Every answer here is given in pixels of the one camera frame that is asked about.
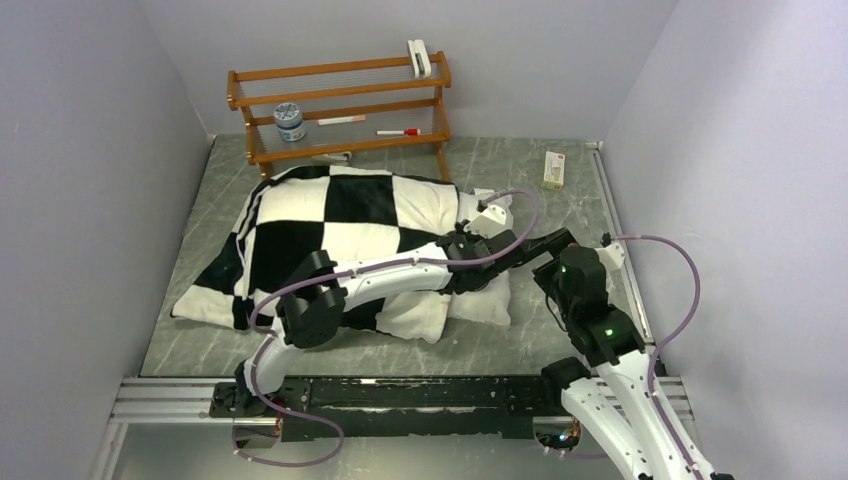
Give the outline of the black white checkered pillowcase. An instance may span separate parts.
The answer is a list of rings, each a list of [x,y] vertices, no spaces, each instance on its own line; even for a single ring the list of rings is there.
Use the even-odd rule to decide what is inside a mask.
[[[248,195],[218,255],[170,315],[235,330],[314,251],[336,262],[405,253],[451,232],[460,192],[385,170],[299,166]]]

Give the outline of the white pillow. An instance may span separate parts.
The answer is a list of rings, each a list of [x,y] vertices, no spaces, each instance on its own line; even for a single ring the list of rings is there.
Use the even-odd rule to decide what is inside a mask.
[[[491,189],[475,188],[469,194],[452,185],[429,183],[396,188],[398,225],[405,229],[396,250],[405,252],[449,232],[474,216],[477,203],[492,193]],[[378,299],[347,313],[346,325],[435,343],[450,318],[508,326],[510,298],[509,275],[503,273],[482,289],[459,295],[416,291]]]

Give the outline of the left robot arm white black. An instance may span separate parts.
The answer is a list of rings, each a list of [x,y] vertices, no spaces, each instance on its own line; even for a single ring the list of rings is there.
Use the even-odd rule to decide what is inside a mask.
[[[558,257],[573,241],[565,228],[537,238],[511,230],[491,238],[453,232],[416,249],[366,261],[336,262],[327,251],[315,251],[250,314],[250,327],[265,339],[237,367],[236,389],[248,398],[277,392],[296,359],[331,340],[344,314],[363,304],[407,292],[478,291],[545,253]]]

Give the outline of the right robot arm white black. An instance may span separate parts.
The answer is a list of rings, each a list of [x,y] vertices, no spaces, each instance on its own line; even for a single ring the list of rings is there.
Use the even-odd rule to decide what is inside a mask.
[[[633,320],[609,300],[621,248],[569,245],[540,270],[579,352],[545,367],[553,396],[626,479],[722,479],[684,427]]]

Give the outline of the white marker red cap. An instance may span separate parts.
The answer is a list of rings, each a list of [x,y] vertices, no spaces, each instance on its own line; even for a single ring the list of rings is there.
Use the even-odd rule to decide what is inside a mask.
[[[419,136],[422,131],[418,128],[408,128],[402,130],[376,130],[376,136],[393,136],[393,137],[413,137]]]

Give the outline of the green white stapler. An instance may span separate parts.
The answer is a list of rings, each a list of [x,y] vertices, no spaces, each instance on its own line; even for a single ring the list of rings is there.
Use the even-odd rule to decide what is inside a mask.
[[[348,151],[331,154],[321,154],[311,157],[311,159],[315,162],[329,165],[348,165],[351,158],[352,153]]]

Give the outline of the small white green box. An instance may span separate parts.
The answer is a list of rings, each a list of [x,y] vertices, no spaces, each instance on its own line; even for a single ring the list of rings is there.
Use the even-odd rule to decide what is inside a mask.
[[[548,190],[561,190],[565,183],[566,157],[564,154],[547,151],[544,158],[541,187]]]

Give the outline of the white marker pink cap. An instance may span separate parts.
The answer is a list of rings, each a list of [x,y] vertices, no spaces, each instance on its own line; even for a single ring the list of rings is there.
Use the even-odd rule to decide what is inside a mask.
[[[365,114],[358,115],[348,115],[348,116],[337,116],[331,118],[322,118],[316,121],[316,124],[319,126],[331,126],[331,125],[341,125],[347,123],[356,123],[363,122],[366,120]]]

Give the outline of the wooden shelf rack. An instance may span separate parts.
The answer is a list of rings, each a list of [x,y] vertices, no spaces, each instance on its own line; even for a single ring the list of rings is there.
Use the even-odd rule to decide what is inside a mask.
[[[254,71],[229,71],[226,101],[243,116],[246,158],[264,178],[277,163],[339,152],[431,146],[439,175],[449,180],[444,145],[451,138],[445,91],[452,84],[448,58],[429,53],[432,75],[413,77],[410,57],[385,57]],[[283,141],[273,111],[293,102],[302,111],[306,135]],[[365,114],[363,122],[319,126],[318,119]],[[418,128],[419,136],[376,136],[376,130]]]

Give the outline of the blue white round jar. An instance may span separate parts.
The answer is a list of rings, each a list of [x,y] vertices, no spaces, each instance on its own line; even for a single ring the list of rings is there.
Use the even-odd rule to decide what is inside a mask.
[[[280,138],[285,142],[297,142],[306,135],[303,114],[299,106],[293,102],[278,104],[273,117]]]

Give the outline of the white clip on rack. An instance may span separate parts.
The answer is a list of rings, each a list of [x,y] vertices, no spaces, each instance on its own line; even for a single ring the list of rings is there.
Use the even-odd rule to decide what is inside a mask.
[[[407,50],[412,65],[413,77],[416,79],[429,79],[432,75],[432,67],[425,43],[421,39],[408,40]]]

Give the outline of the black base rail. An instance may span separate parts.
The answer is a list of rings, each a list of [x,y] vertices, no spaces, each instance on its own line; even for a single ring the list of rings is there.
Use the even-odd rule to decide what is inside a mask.
[[[297,417],[280,414],[234,382],[215,385],[208,414],[239,425],[264,424],[282,442],[335,436],[323,419],[337,423],[348,438],[482,434],[570,450],[582,436],[540,375],[293,376],[270,399]]]

